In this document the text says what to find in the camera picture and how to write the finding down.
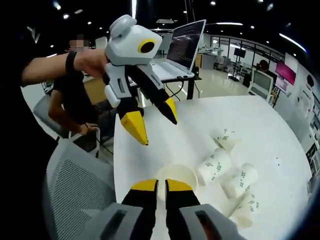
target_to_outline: pink screen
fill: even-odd
[[[278,61],[275,71],[277,74],[284,77],[291,85],[295,84],[296,73],[282,61]]]

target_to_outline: black wristband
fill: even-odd
[[[71,52],[69,52],[68,56],[66,57],[65,71],[67,74],[71,74],[71,73],[76,72],[75,66],[74,66],[74,61],[75,61],[76,55],[77,55],[76,51],[71,51]]]

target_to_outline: cable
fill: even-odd
[[[167,84],[165,84],[165,86],[169,89],[169,91],[173,94],[172,96],[174,96],[175,94],[174,94],[174,92],[168,87],[168,85]]]
[[[95,139],[98,141],[98,143],[100,144],[100,146],[102,146],[105,150],[107,150],[109,153],[111,153],[112,156],[114,155],[114,153],[113,153],[112,151],[110,151],[110,150],[107,149],[103,144],[101,144],[101,142],[99,141],[99,139],[97,138],[97,136],[95,137]]]
[[[195,88],[196,88],[196,89],[197,89],[197,91],[198,91],[198,98],[200,98],[200,91],[199,91],[199,88],[198,88],[198,86],[197,86],[196,82],[194,82],[194,85],[195,85]]]
[[[184,82],[184,81],[182,81],[182,86],[181,86],[180,90],[179,90],[179,91],[177,91],[175,94],[173,94],[170,98],[172,98],[173,96],[177,97],[177,94],[178,94],[178,93],[180,93],[180,92],[182,91],[182,89],[184,88],[184,85],[185,85],[185,82]]]

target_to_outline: table leg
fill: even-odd
[[[195,90],[195,80],[188,81],[188,92],[186,95],[187,100],[194,98],[194,90]]]

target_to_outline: human hand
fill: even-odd
[[[95,132],[97,129],[97,124],[85,123],[79,126],[78,133],[81,135],[87,135],[89,132]]]
[[[105,51],[100,48],[78,52],[74,58],[74,69],[84,71],[95,78],[101,78],[108,63]]]

